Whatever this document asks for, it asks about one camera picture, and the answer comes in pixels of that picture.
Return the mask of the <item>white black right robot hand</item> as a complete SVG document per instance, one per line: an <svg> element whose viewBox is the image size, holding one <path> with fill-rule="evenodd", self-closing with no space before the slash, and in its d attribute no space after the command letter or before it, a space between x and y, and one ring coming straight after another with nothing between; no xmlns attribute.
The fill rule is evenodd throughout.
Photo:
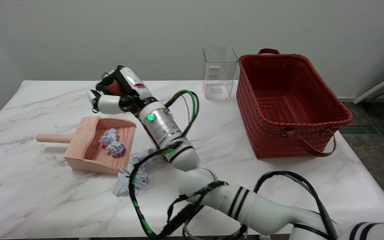
<svg viewBox="0 0 384 240"><path fill-rule="evenodd" d="M87 92L87 97L94 113L108 115L123 112L138 115L147 105L157 102L136 73L122 65L105 72L95 89Z"/></svg>

